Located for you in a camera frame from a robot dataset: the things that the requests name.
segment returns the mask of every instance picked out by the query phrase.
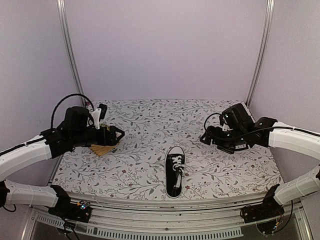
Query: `wire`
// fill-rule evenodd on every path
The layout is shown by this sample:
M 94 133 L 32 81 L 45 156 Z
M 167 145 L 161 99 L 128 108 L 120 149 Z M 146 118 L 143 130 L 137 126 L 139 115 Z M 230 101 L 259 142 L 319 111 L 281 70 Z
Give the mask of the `wire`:
M 3 209 L 6 210 L 7 212 L 9 212 L 9 213 L 14 213 L 14 212 L 17 210 L 17 207 L 16 207 L 15 204 L 13 204 L 13 206 L 14 206 L 14 209 L 13 209 L 13 210 L 10 210 L 10 209 L 6 208 L 5 206 L 2 206 L 2 207 L 3 207 Z
M 290 212 L 290 215 L 289 215 L 288 220 L 286 221 L 286 223 L 283 225 L 282 228 L 277 229 L 276 231 L 273 232 L 273 234 L 276 234 L 276 233 L 282 231 L 283 229 L 285 229 L 285 227 L 286 227 L 286 226 L 288 225 L 288 223 L 290 222 L 290 219 L 291 219 L 291 217 L 292 217 L 292 213 L 293 213 L 293 212 L 294 212 L 294 201 L 291 200 L 291 212 Z
M 19 144 L 19 145 L 16 145 L 16 146 L 14 146 L 14 147 L 12 147 L 12 148 L 9 148 L 9 149 L 7 149 L 7 150 L 5 150 L 5 151 L 0 152 L 0 157 L 1 157 L 2 155 L 8 154 L 8 153 L 10 153 L 10 152 L 12 152 L 12 151 L 14 151 L 14 150 L 16 150 L 16 149 L 19 149 L 19 148 L 28 146 L 28 145 L 30 145 L 30 144 L 34 144 L 34 143 L 40 142 L 40 141 L 42 141 L 42 140 L 44 140 L 44 139 L 45 139 L 44 137 L 40 137 L 40 138 L 38 138 L 38 139 L 35 139 L 35 140 L 32 140 L 32 141 L 27 141 L 26 143 L 21 143 L 21 144 Z
M 68 221 L 66 221 L 65 218 L 62 218 L 62 217 L 61 217 L 61 219 L 64 221 L 63 228 L 64 228 L 64 235 L 66 236 L 66 238 L 69 239 L 69 240 L 72 240 L 72 239 L 68 236 L 70 233 L 67 233 L 67 228 L 66 228 L 66 227 L 69 227 L 69 228 L 71 229 L 71 231 L 73 232 L 73 234 L 75 235 L 76 239 L 77 239 L 77 240 L 80 240 L 78 234 L 77 234 L 76 231 L 75 231 L 75 228 L 74 228 Z
M 89 104 L 90 104 L 91 107 L 92 107 L 92 110 L 95 110 L 95 107 L 94 107 L 92 101 L 91 101 L 87 96 L 85 96 L 85 95 L 83 95 L 83 94 L 81 94 L 81 93 L 73 93 L 73 94 L 70 94 L 70 95 L 68 95 L 68 96 L 65 96 L 64 98 L 62 98 L 62 99 L 58 102 L 58 104 L 57 104 L 57 105 L 54 107 L 54 109 L 53 109 L 53 112 L 52 112 L 52 115 L 51 115 L 51 123 L 50 123 L 50 128 L 51 128 L 51 129 L 54 128 L 55 113 L 56 113 L 59 105 L 60 105 L 64 100 L 66 100 L 66 99 L 68 99 L 68 98 L 70 98 L 70 97 L 73 97 L 73 96 L 83 97 L 84 99 L 86 99 L 86 100 L 89 102 Z
M 266 127 L 266 128 L 262 128 L 262 129 L 257 129 L 257 130 L 254 130 L 254 131 L 251 131 L 251 132 L 248 132 L 248 133 L 244 133 L 244 134 L 242 134 L 240 136 L 235 136 L 235 137 L 230 137 L 230 138 L 219 137 L 219 136 L 216 136 L 216 135 L 212 134 L 211 132 L 209 132 L 207 127 L 206 127 L 208 119 L 210 117 L 212 117 L 213 115 L 221 115 L 221 114 L 215 112 L 215 113 L 211 114 L 210 116 L 208 116 L 206 118 L 206 120 L 204 121 L 204 126 L 203 127 L 204 127 L 205 132 L 207 134 L 209 134 L 213 139 L 217 139 L 217 140 L 220 140 L 220 141 L 237 140 L 237 139 L 243 138 L 245 136 L 248 136 L 248 135 L 251 135 L 251 134 L 254 134 L 254 133 L 262 132 L 262 131 L 265 131 L 265 130 L 273 130 L 273 129 L 294 130 L 294 131 L 303 132 L 305 134 L 310 134 L 310 135 L 313 135 L 313 136 L 316 136 L 316 137 L 320 137 L 320 134 L 317 134 L 315 132 L 304 130 L 304 129 L 300 129 L 300 128 L 293 128 L 293 127 L 290 127 L 290 126 L 271 126 L 271 127 Z

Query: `metal frame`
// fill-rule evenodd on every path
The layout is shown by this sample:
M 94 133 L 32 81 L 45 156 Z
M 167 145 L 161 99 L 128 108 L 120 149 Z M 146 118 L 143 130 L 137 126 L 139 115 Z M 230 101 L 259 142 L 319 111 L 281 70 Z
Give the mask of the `metal frame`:
M 67 21 L 67 13 L 66 13 L 66 7 L 65 7 L 65 0 L 57 0 L 57 6 L 58 6 L 58 13 L 59 13 L 60 24 L 62 29 L 62 35 L 64 38 L 65 48 L 68 54 L 68 59 L 70 62 L 75 87 L 79 94 L 84 95 L 84 89 L 80 81 L 80 76 L 79 76 L 79 72 L 76 64 L 76 58 L 75 58 L 74 51 L 72 48 L 72 43 L 71 43 L 71 37 L 70 37 L 68 21 Z M 80 97 L 80 100 L 82 105 L 85 106 L 86 105 L 85 100 L 82 97 Z
M 264 28 L 263 28 L 263 34 L 262 34 L 259 55 L 258 55 L 255 69 L 253 72 L 253 77 L 252 77 L 249 93 L 248 93 L 248 95 L 246 97 L 246 101 L 245 101 L 245 104 L 248 106 L 248 108 L 250 108 L 250 106 L 252 104 L 252 101 L 253 101 L 253 98 L 255 95 L 255 91 L 257 88 L 257 84 L 259 81 L 259 76 L 260 76 L 262 64 L 264 61 L 268 38 L 269 38 L 269 33 L 270 33 L 270 29 L 271 29 L 272 17 L 273 17 L 273 13 L 274 13 L 274 5 L 275 5 L 275 0 L 268 0 L 268 2 L 266 4 Z
M 200 236 L 204 236 L 203 239 L 210 239 L 206 238 L 210 234 L 214 235 L 222 232 L 226 234 L 241 227 L 274 219 L 270 218 L 258 222 L 244 223 L 239 212 L 246 204 L 248 204 L 247 201 L 234 207 L 223 207 L 220 209 L 193 211 L 163 210 L 161 212 L 152 210 L 137 211 L 92 205 L 93 211 L 90 222 L 77 222 L 75 231 L 84 235 L 115 240 L 123 238 L 138 240 L 140 236 L 152 236 L 145 238 L 145 240 L 151 240 L 153 237 L 155 240 L 183 240 L 183 236 L 185 236 L 185 239 L 188 239 L 187 236 L 189 236 L 191 240 L 190 236 L 198 236 L 198 240 L 200 240 Z M 284 210 L 286 216 L 290 214 L 291 205 L 285 205 Z M 295 202 L 293 214 L 301 239 L 312 240 L 308 221 L 300 201 Z M 63 224 L 60 218 L 48 214 L 46 208 L 34 207 L 25 227 L 22 240 L 30 240 L 36 222 L 45 223 L 57 228 L 62 228 Z

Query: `table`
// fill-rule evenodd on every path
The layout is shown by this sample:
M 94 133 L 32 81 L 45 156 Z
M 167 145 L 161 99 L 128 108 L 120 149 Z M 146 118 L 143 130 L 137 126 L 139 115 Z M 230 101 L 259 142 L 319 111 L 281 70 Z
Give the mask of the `table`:
M 269 149 L 254 146 L 227 154 L 199 141 L 211 113 L 239 103 L 231 100 L 145 99 L 94 101 L 108 106 L 103 123 L 125 131 L 125 137 L 102 157 L 89 148 L 67 152 L 53 184 L 67 192 L 105 199 L 181 201 L 225 199 L 265 193 L 282 177 Z M 213 118 L 208 124 L 217 125 Z M 182 194 L 165 191 L 165 158 L 173 146 L 184 149 Z

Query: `black sneaker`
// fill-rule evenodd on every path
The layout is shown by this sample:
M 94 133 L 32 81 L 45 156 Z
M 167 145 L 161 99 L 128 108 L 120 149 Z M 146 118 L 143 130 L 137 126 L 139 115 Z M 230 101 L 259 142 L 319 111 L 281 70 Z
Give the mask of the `black sneaker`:
M 165 159 L 165 190 L 172 198 L 181 195 L 182 177 L 185 168 L 185 153 L 179 146 L 174 146 Z

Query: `white arm segment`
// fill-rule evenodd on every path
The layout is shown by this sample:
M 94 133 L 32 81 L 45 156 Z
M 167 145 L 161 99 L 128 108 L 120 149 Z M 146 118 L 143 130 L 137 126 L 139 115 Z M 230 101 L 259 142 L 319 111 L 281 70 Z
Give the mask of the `white arm segment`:
M 273 127 L 294 128 L 283 122 L 276 122 Z M 301 131 L 274 129 L 269 135 L 269 146 L 292 150 L 320 160 L 320 137 Z M 293 199 L 320 191 L 320 179 L 316 177 L 319 172 L 320 165 L 290 182 L 280 184 L 274 193 L 274 199 L 283 205 Z
M 31 186 L 10 180 L 5 180 L 4 182 L 5 186 L 10 190 L 6 196 L 6 205 L 41 205 L 53 208 L 57 204 L 57 193 L 49 186 Z
M 41 135 L 37 135 L 29 141 L 37 140 L 42 137 L 43 136 Z M 50 147 L 45 144 L 45 141 L 46 140 L 44 139 L 27 146 L 22 146 L 0 156 L 0 182 L 20 169 L 50 159 L 52 157 Z

